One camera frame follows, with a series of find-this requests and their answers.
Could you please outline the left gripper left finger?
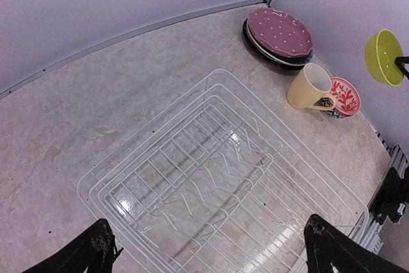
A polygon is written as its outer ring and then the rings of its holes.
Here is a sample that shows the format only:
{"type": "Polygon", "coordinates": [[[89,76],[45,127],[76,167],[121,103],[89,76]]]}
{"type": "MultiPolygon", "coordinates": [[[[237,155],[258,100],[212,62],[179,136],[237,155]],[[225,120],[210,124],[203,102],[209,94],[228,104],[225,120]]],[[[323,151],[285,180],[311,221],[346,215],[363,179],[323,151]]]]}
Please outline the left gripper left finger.
{"type": "Polygon", "coordinates": [[[26,272],[112,272],[118,249],[107,219],[99,219],[66,246],[26,272]]]}

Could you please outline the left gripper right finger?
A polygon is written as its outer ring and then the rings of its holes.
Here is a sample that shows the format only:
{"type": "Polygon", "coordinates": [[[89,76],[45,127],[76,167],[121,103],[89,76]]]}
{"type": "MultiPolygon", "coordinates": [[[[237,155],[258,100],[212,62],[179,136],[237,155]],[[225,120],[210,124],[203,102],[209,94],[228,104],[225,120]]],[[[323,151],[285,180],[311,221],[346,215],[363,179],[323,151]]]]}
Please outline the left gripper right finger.
{"type": "Polygon", "coordinates": [[[308,272],[406,272],[364,249],[318,214],[304,227],[308,272]]]}

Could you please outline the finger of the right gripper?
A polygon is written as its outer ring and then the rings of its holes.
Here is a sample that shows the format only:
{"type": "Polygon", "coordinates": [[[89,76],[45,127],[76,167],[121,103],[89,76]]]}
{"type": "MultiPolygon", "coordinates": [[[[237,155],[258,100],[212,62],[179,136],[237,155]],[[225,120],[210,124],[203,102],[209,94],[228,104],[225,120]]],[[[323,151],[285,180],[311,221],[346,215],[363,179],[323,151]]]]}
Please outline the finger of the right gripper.
{"type": "Polygon", "coordinates": [[[398,70],[400,71],[401,75],[400,81],[403,80],[403,77],[409,79],[409,72],[405,67],[406,64],[409,64],[409,57],[408,56],[396,57],[394,63],[398,70]]]}

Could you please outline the green bowl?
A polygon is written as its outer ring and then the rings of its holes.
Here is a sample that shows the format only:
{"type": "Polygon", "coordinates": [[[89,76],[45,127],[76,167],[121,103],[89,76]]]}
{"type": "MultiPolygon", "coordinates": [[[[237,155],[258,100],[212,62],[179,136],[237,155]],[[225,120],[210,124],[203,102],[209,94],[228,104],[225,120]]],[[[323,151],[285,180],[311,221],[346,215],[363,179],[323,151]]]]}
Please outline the green bowl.
{"type": "Polygon", "coordinates": [[[401,85],[404,74],[395,64],[397,57],[403,57],[403,51],[394,33],[388,29],[380,30],[366,44],[366,66],[377,82],[392,87],[401,85]]]}

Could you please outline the red white patterned bowl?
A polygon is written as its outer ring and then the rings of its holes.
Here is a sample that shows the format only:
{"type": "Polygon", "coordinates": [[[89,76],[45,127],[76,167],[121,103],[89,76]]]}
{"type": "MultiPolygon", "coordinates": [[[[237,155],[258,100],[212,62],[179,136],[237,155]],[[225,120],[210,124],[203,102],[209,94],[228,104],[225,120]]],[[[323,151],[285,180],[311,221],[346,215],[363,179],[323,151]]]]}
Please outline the red white patterned bowl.
{"type": "Polygon", "coordinates": [[[330,93],[337,100],[335,109],[346,117],[353,116],[360,110],[360,96],[353,85],[340,77],[332,77],[330,93]]]}

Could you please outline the yellow mug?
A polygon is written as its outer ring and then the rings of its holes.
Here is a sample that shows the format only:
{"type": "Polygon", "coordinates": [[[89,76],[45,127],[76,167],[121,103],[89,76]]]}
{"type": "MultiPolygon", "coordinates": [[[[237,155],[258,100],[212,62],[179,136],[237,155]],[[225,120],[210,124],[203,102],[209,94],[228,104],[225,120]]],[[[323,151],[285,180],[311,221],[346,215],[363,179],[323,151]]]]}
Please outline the yellow mug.
{"type": "Polygon", "coordinates": [[[292,81],[286,98],[294,109],[316,109],[320,111],[333,110],[336,98],[330,93],[332,81],[324,68],[308,63],[292,81]],[[328,107],[317,105],[322,99],[330,100],[328,107]]]}

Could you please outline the black rimmed dark plate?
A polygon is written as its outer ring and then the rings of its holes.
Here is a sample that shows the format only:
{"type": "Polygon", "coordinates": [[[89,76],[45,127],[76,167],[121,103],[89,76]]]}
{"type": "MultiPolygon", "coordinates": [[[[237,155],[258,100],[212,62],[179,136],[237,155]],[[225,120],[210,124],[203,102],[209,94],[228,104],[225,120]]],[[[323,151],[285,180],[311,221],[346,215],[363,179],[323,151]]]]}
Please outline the black rimmed dark plate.
{"type": "Polygon", "coordinates": [[[262,54],[259,50],[257,50],[257,48],[253,45],[253,43],[250,41],[249,37],[247,36],[247,31],[249,30],[248,27],[248,19],[245,19],[245,21],[242,24],[242,36],[243,36],[243,40],[249,45],[249,48],[252,52],[254,52],[255,54],[257,54],[258,56],[260,56],[262,59],[264,59],[265,61],[271,63],[272,65],[278,66],[284,70],[288,70],[288,71],[299,71],[301,70],[304,66],[292,66],[292,65],[286,65],[283,63],[280,63],[278,61],[275,61],[273,59],[270,59],[268,57],[266,57],[264,54],[262,54]]]}

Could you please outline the pink dotted plate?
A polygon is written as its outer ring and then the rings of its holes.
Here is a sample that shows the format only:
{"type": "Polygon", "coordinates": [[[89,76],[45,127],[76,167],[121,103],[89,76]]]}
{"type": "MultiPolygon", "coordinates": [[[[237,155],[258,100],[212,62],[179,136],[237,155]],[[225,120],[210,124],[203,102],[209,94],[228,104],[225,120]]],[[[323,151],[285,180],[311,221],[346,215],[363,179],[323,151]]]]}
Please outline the pink dotted plate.
{"type": "Polygon", "coordinates": [[[292,15],[273,8],[256,8],[248,17],[248,27],[264,48],[286,58],[308,56],[313,38],[306,26],[292,15]]]}

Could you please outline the blue white zigzag bowl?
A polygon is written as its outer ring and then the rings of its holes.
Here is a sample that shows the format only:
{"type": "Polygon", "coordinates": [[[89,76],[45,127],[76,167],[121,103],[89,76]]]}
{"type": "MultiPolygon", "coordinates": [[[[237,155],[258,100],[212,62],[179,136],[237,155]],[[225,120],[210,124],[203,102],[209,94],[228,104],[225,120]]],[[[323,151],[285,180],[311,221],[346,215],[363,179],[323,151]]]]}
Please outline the blue white zigzag bowl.
{"type": "MultiPolygon", "coordinates": [[[[333,106],[333,103],[332,103],[332,101],[331,101],[329,98],[322,98],[322,99],[320,100],[320,105],[321,105],[322,107],[332,107],[332,106],[333,106]]],[[[333,118],[339,118],[339,119],[345,118],[345,116],[342,115],[342,114],[341,114],[339,111],[337,111],[336,109],[326,110],[325,113],[331,115],[331,117],[333,117],[333,118]]]]}

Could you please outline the teal wave pattern plate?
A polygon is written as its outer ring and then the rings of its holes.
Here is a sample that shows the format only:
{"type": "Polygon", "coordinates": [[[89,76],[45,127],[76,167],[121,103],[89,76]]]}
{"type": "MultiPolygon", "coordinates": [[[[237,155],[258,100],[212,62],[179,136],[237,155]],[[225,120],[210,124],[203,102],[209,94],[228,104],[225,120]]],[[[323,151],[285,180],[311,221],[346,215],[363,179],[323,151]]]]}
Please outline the teal wave pattern plate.
{"type": "Polygon", "coordinates": [[[261,46],[256,41],[256,39],[254,38],[254,36],[249,30],[247,31],[247,36],[249,37],[253,45],[257,48],[257,50],[259,50],[266,57],[273,59],[275,61],[278,61],[280,63],[286,64],[286,65],[304,66],[308,62],[310,62],[310,60],[312,60],[313,55],[314,55],[314,50],[312,50],[307,56],[300,56],[300,57],[295,57],[295,58],[280,56],[278,54],[274,54],[272,51],[269,51],[265,47],[261,46]]]}

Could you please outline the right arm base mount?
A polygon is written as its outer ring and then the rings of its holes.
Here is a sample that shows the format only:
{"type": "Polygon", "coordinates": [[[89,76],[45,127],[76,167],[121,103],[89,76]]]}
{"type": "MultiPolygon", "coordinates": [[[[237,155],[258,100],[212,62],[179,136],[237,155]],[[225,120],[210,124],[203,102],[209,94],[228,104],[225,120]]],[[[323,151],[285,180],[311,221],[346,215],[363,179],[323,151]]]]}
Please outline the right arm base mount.
{"type": "Polygon", "coordinates": [[[386,219],[392,223],[399,222],[408,204],[408,167],[404,177],[401,178],[395,167],[391,167],[375,196],[369,212],[379,225],[383,225],[386,219]]]}

